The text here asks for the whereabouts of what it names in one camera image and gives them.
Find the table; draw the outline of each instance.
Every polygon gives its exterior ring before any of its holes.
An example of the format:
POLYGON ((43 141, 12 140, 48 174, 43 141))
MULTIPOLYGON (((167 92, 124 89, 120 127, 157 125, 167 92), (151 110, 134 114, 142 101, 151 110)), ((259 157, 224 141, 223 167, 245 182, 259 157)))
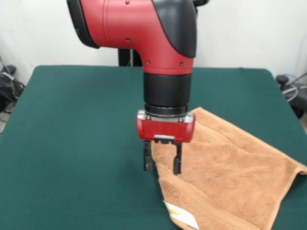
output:
MULTIPOLYGON (((177 229, 156 172, 142 171, 142 94, 141 68, 37 67, 0 137, 1 229, 177 229)), ((306 135, 268 71, 195 68, 198 106, 307 163, 306 135)), ((307 225, 306 191, 299 176, 274 229, 307 225)))

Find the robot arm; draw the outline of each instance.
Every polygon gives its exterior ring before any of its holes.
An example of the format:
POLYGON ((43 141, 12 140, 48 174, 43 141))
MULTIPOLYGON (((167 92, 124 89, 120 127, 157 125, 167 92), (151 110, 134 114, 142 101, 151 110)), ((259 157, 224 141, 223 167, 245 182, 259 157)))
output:
POLYGON ((150 142, 177 146, 174 174, 181 172, 182 143, 190 142, 195 116, 188 113, 196 56, 195 7, 208 0, 67 0, 75 31, 93 48, 135 49, 143 65, 145 110, 137 115, 144 140, 144 169, 151 171, 150 142))

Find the white wall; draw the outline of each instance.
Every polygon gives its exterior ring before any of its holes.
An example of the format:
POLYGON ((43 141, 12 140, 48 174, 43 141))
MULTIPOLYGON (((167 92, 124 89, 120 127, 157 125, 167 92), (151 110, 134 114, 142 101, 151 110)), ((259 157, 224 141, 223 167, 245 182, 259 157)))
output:
MULTIPOLYGON (((199 13, 195 66, 307 70, 307 0, 211 0, 199 13)), ((117 65, 117 51, 84 46, 65 0, 1 0, 0 54, 27 82, 38 65, 117 65)))

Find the brown towel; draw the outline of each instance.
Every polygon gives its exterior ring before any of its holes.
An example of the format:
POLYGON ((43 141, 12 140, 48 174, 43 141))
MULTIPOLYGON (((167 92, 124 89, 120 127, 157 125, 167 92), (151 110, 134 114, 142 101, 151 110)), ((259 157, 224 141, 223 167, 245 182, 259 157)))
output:
POLYGON ((194 113, 181 175, 172 173, 175 146, 152 145, 165 201, 191 213, 201 230, 271 229, 293 180, 307 167, 201 108, 194 113))

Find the towel tag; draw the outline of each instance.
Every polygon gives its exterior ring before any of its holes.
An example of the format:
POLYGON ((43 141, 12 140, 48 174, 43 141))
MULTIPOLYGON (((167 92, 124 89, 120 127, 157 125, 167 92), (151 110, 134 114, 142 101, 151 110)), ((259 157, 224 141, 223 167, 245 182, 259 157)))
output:
POLYGON ((184 210, 180 207, 177 207, 175 205, 167 203, 165 201, 163 201, 163 202, 165 203, 167 210, 168 210, 168 213, 172 218, 174 218, 174 219, 176 219, 176 220, 178 220, 182 223, 185 223, 185 224, 187 224, 187 225, 189 225, 189 226, 191 226, 195 229, 198 229, 198 230, 200 229, 198 227, 198 224, 196 222, 195 217, 191 213, 189 213, 188 211, 186 211, 186 210, 184 210))

